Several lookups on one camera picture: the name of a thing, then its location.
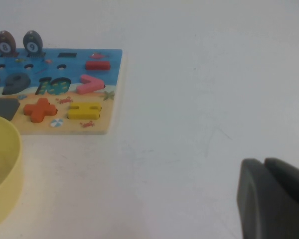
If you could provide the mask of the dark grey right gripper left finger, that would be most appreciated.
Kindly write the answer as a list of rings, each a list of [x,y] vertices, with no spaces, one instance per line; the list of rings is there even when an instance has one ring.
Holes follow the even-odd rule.
[[[299,239],[299,202],[278,183],[264,162],[241,163],[237,205],[243,238]]]

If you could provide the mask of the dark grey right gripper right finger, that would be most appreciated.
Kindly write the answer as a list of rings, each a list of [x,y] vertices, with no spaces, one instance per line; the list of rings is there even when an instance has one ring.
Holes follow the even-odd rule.
[[[284,190],[299,202],[299,169],[277,158],[266,158],[264,165]]]

